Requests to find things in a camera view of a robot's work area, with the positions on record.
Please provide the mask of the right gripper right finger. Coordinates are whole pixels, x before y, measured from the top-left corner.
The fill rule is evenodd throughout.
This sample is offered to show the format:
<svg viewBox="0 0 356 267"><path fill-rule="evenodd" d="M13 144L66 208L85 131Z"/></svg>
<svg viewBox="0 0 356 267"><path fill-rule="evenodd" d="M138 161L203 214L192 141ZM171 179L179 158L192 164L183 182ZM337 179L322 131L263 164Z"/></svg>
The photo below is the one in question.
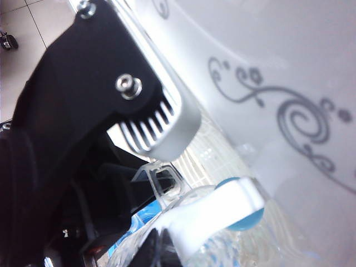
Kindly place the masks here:
<svg viewBox="0 0 356 267"><path fill-rule="evenodd" d="M180 258L169 236L164 236L162 239L161 266L182 267Z"/></svg>

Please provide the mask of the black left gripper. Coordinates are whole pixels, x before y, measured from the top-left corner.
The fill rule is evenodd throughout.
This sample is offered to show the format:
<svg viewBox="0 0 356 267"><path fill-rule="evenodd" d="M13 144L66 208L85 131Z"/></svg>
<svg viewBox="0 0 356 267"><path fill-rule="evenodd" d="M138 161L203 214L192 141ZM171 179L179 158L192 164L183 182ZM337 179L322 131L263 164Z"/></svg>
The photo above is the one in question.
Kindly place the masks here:
<svg viewBox="0 0 356 267"><path fill-rule="evenodd" d="M49 212L37 266L95 266L153 199L147 160L115 145L108 134L88 141L46 139L38 167Z"/></svg>

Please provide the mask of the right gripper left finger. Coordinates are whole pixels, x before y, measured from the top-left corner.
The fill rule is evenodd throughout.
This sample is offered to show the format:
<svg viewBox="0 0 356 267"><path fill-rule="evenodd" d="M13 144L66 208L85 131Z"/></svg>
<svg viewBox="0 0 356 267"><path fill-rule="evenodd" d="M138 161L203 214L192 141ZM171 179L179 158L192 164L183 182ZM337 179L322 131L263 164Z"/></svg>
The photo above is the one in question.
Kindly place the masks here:
<svg viewBox="0 0 356 267"><path fill-rule="evenodd" d="M142 245L143 263L142 266L160 266L159 253L160 235L158 232L150 232Z"/></svg>

